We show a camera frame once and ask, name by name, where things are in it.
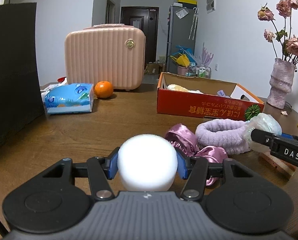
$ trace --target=orange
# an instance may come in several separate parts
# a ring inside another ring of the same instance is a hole
[[[98,98],[108,98],[113,93],[113,86],[109,81],[100,81],[95,85],[95,94]]]

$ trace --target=white plastic bag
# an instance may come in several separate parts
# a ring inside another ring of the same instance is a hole
[[[249,148],[256,152],[265,152],[268,151],[269,148],[265,145],[254,142],[251,139],[251,132],[254,129],[259,129],[277,135],[281,135],[282,133],[280,124],[269,114],[260,113],[251,118],[249,122],[246,122],[246,129],[244,131],[243,138],[247,141]]]

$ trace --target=refrigerator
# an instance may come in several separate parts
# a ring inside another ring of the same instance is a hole
[[[168,42],[166,56],[167,72],[174,74],[177,74],[177,65],[170,58],[170,56],[179,51],[176,46],[180,45],[183,47],[187,47],[192,49],[192,51],[194,52],[194,46],[196,42],[195,34],[192,40],[194,28],[192,30],[191,38],[189,39],[194,10],[187,9],[189,13],[180,19],[176,14],[179,9],[181,9],[181,7],[179,6],[170,6],[168,22]]]

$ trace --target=white foam ball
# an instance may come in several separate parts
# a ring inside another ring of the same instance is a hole
[[[167,191],[177,166],[176,150],[157,135],[134,136],[118,152],[121,182],[128,191]]]

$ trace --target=cardboard box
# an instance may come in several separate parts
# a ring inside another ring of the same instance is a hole
[[[204,94],[167,90],[170,84],[200,90]],[[161,73],[157,90],[157,113],[160,114],[246,121],[246,118],[250,119],[262,112],[265,106],[263,101],[240,84],[201,77]],[[219,90],[223,90],[231,98],[216,96]]]
[[[148,63],[145,69],[147,75],[158,75],[161,66],[158,63]]]

